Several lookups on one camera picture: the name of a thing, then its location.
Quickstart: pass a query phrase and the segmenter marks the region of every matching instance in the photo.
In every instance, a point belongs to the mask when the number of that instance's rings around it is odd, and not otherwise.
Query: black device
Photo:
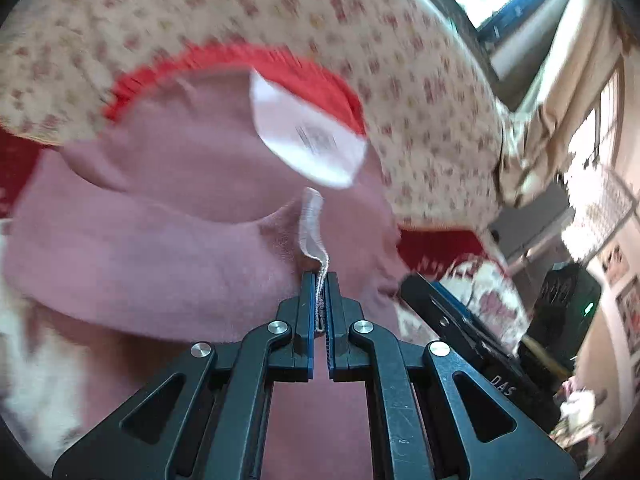
[[[319,365],[315,286],[305,273],[300,295],[242,342],[194,344],[67,450],[53,480],[259,479],[273,383],[306,382]],[[330,377],[366,384],[376,480],[579,478],[571,457],[452,345],[398,341],[341,296],[335,273],[322,299]],[[18,473],[17,462],[9,467]]]
[[[556,264],[546,274],[518,349],[522,368],[543,390],[556,392],[574,374],[601,294],[602,286],[581,264]]]
[[[507,354],[483,323],[439,283],[414,274],[402,282],[400,297],[497,391],[549,433],[560,420],[555,391],[539,387],[515,356]]]

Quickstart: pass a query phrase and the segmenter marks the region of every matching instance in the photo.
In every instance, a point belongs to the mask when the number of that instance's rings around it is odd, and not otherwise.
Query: wall
[[[596,408],[594,419],[603,424],[605,432],[615,432],[620,426],[620,383],[605,316],[605,311],[600,307],[580,348],[575,375],[580,384],[596,394],[607,390],[607,399]]]
[[[624,113],[614,168],[637,194],[640,190],[640,52],[632,52],[625,59],[624,76]],[[599,321],[599,325],[593,327],[594,335],[592,337],[590,333],[590,340],[585,343],[584,359],[589,363],[582,373],[590,377],[587,382],[604,383],[609,380],[614,384],[611,371],[607,369],[607,362],[610,362],[613,352],[618,373],[619,420],[620,424],[624,424],[634,406],[634,389],[632,361],[616,297],[633,275],[640,274],[640,225],[635,220],[630,220],[618,232],[616,241],[629,262],[629,272],[624,278],[609,287],[599,262],[593,260],[588,266],[592,275],[603,284],[600,311],[604,323]],[[604,334],[604,324],[609,332],[608,337]],[[615,408],[609,406],[607,410],[607,416],[613,420]]]

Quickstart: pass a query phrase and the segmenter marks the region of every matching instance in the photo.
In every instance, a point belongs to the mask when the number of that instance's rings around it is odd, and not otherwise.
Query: picture frame
[[[640,361],[632,366],[632,375],[634,378],[634,399],[640,399]]]
[[[616,297],[630,354],[640,350],[640,279],[634,276]]]
[[[614,286],[629,272],[629,261],[615,240],[600,252],[598,260],[609,286]]]

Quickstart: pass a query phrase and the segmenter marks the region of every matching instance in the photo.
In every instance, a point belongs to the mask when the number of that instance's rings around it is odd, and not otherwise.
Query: pink fabric
[[[99,139],[47,153],[17,203],[4,273],[87,346],[85,430],[161,364],[132,367],[159,343],[123,332],[238,339],[297,292],[279,229],[306,186],[325,198],[320,230],[342,293],[397,331],[389,296],[406,267],[375,152],[351,188],[313,184],[259,139],[248,91],[247,71],[164,80]],[[145,352],[131,355],[132,340]],[[372,477],[364,388],[330,384],[323,365],[311,384],[277,385],[264,479]]]
[[[130,102],[161,78],[175,72],[224,65],[250,66],[263,78],[332,115],[357,135],[367,136],[360,99],[344,79],[310,59],[294,56],[288,48],[249,43],[188,44],[178,56],[155,59],[150,66],[123,74],[111,89],[114,100],[102,113],[117,122]]]

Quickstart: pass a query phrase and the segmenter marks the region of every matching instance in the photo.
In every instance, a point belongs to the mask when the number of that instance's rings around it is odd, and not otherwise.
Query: curtain
[[[574,133],[622,54],[612,0],[569,0],[551,50],[516,112],[500,102],[498,190],[524,206],[567,167]]]

